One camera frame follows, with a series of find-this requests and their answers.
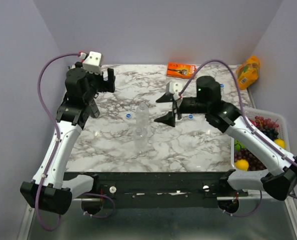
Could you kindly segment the clear plastic bottle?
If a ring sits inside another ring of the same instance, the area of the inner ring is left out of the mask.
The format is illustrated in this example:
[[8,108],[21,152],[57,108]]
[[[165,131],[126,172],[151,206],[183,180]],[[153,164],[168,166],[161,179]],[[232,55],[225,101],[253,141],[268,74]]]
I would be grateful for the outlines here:
[[224,87],[224,88],[221,88],[221,87],[220,87],[220,95],[221,95],[221,100],[224,100],[225,87]]
[[143,152],[148,144],[148,132],[144,127],[136,127],[133,132],[133,142],[138,153]]
[[141,102],[135,111],[135,126],[148,132],[149,114],[148,106],[145,102]]

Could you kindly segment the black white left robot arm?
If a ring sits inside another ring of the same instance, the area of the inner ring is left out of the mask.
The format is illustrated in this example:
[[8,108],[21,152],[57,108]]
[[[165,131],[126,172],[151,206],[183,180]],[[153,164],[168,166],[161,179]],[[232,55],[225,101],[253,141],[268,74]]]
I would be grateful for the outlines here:
[[114,93],[115,80],[112,68],[107,69],[107,77],[81,67],[66,73],[66,92],[56,112],[51,144],[32,180],[23,182],[20,187],[31,207],[64,215],[73,199],[83,194],[93,198],[99,193],[96,174],[82,173],[70,180],[64,180],[64,175],[72,149],[88,118],[100,115],[95,98],[99,93]]

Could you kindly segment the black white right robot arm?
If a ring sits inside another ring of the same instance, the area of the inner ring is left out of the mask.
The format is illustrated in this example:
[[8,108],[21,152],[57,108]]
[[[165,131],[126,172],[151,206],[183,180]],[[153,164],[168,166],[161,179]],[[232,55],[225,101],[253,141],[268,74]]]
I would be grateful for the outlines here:
[[175,127],[182,114],[204,114],[206,121],[222,133],[242,143],[266,167],[261,171],[233,170],[219,182],[219,192],[230,196],[236,190],[265,191],[284,201],[297,185],[297,156],[283,149],[256,128],[242,110],[222,100],[220,84],[211,76],[196,80],[196,96],[182,97],[183,85],[169,82],[157,103],[171,102],[166,115],[155,122]]

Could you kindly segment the black drink can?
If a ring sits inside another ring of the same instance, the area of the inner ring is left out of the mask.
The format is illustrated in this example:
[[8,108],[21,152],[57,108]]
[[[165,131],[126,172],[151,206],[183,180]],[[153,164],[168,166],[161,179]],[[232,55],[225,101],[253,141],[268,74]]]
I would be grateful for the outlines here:
[[94,99],[90,102],[89,107],[91,111],[90,116],[93,119],[98,118],[100,116],[100,111]]

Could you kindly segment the orange razor box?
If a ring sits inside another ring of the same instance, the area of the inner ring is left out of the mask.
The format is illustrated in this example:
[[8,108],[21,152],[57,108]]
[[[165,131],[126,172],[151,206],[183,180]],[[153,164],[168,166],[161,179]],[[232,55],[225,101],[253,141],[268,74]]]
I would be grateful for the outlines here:
[[181,79],[190,79],[197,67],[192,64],[181,64],[175,62],[169,62],[167,64],[166,76]]

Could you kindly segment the green toy fruit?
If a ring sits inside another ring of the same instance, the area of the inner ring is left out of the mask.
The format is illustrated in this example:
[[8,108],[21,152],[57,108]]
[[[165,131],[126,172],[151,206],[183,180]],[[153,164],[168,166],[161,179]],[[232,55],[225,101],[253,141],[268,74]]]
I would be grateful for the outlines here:
[[245,149],[245,148],[246,148],[246,146],[243,145],[241,142],[239,142],[238,140],[234,140],[234,150],[236,152],[239,152],[240,150]]

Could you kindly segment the orange snack bag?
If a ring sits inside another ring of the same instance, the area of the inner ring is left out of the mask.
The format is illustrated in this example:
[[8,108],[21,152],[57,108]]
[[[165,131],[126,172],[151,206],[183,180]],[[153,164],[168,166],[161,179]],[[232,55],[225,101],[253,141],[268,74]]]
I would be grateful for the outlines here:
[[242,65],[240,65],[236,73],[238,86],[241,90],[246,90],[250,85],[258,80],[260,74],[260,61],[253,55]]

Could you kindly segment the yellow lemon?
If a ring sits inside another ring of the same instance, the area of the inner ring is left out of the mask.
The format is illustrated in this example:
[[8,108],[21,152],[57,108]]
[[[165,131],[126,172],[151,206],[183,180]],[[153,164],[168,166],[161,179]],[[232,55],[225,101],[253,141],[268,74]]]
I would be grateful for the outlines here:
[[245,159],[239,159],[234,163],[235,167],[242,171],[248,171],[249,169],[249,162]]
[[286,148],[286,144],[284,142],[284,140],[277,138],[274,140],[274,143],[277,144],[279,147],[281,147],[282,149]]

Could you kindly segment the purple grape bunch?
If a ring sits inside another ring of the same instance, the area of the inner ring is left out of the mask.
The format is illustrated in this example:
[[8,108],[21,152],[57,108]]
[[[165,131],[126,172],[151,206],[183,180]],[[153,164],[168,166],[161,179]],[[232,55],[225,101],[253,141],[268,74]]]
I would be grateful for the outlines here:
[[264,164],[246,148],[241,149],[240,151],[235,151],[233,159],[234,159],[234,166],[237,160],[241,160],[241,159],[247,160],[249,163],[249,168],[248,168],[249,172],[262,171],[266,169]]

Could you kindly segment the white plastic basket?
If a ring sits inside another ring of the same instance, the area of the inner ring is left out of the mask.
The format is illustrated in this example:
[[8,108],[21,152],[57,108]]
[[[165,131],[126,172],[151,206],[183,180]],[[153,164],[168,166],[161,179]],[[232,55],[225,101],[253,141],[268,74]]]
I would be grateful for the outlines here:
[[283,168],[290,167],[290,163],[285,159],[285,156],[291,158],[293,155],[290,153],[290,144],[288,131],[285,119],[277,114],[266,110],[260,110],[256,108],[245,107],[245,116],[251,120],[254,120],[256,116],[269,118],[273,122],[279,125],[277,128],[278,138],[284,140],[285,149],[279,147],[270,140],[269,137],[265,137],[272,145],[275,146],[281,153],[278,153],[275,149],[264,142],[257,134],[259,130],[252,133],[252,130],[245,124],[243,117],[237,119],[237,123],[233,126],[232,130],[227,130],[227,134],[231,137],[231,149],[234,148],[234,140],[241,142],[247,150],[254,154],[268,169],[268,171],[274,176],[279,175],[283,172]]

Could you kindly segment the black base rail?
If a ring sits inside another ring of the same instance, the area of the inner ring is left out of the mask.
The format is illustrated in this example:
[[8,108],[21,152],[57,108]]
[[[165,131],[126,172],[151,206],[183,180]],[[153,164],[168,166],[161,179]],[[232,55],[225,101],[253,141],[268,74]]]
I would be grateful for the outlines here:
[[117,209],[217,208],[218,199],[230,200],[248,193],[226,183],[228,172],[86,172],[94,178],[92,189],[82,196],[104,194],[105,208]]

